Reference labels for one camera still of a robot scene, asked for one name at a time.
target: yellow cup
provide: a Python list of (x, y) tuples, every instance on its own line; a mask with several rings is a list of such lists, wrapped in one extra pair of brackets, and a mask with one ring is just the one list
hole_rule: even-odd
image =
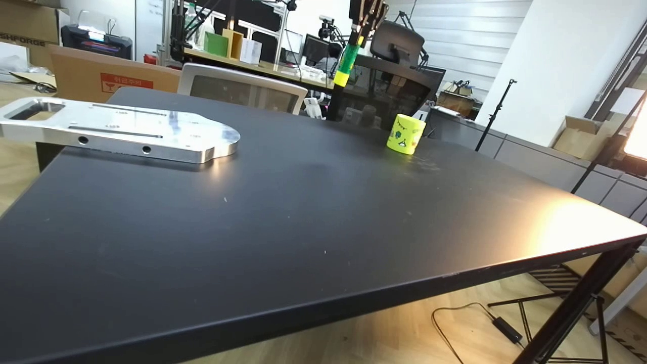
[(425, 126), (428, 123), (416, 118), (399, 113), (390, 128), (387, 147), (400, 155), (414, 155), (423, 137)]

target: green cup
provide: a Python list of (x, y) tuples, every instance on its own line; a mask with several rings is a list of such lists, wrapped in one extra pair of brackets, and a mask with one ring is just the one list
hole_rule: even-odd
[(399, 113), (390, 128), (387, 147), (407, 157), (414, 155), (423, 137), (425, 126), (428, 123), (416, 118)]
[(204, 50), (210, 56), (227, 58), (229, 39), (215, 33), (204, 33)]

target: table top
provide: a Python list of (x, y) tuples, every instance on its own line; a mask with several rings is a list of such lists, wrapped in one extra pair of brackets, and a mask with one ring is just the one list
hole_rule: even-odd
[(65, 151), (0, 220), (0, 362), (185, 360), (646, 237), (457, 147), (407, 158), (380, 132), (114, 101), (225, 121), (240, 155), (189, 171)]
[(261, 73), (261, 75), (277, 77), (277, 79), (283, 79), (283, 81), (294, 81), (294, 84), (299, 84), (303, 87), (335, 90), (332, 81), (318, 84), (318, 81), (303, 79), (299, 75), (299, 69), (297, 67), (290, 67), (290, 66), (275, 66), (275, 63), (266, 63), (266, 61), (261, 61), (259, 66), (251, 66), (251, 63), (244, 63), (240, 59), (210, 56), (210, 52), (204, 52), (204, 50), (199, 50), (199, 49), (185, 49), (185, 56), (191, 56), (194, 59), (213, 61), (213, 63), (218, 63), (218, 66), (229, 66), (229, 67), (244, 69), (244, 71), (254, 71), (254, 73)]

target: silver metal plate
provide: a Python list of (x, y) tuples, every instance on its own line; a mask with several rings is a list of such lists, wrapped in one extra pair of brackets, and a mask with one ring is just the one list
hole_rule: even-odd
[(201, 167), (230, 157), (241, 142), (237, 130), (196, 113), (55, 97), (0, 107), (0, 137)]

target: box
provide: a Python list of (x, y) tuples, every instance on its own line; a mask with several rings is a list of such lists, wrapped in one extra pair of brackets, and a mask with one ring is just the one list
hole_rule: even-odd
[(54, 69), (47, 44), (59, 44), (57, 10), (0, 0), (0, 41), (29, 49), (30, 66)]
[(567, 118), (565, 130), (553, 151), (591, 162), (601, 155), (612, 136), (614, 132), (607, 126), (601, 130), (601, 123), (597, 121)]
[(57, 97), (108, 101), (119, 87), (178, 92), (181, 71), (128, 59), (48, 46), (57, 75)]

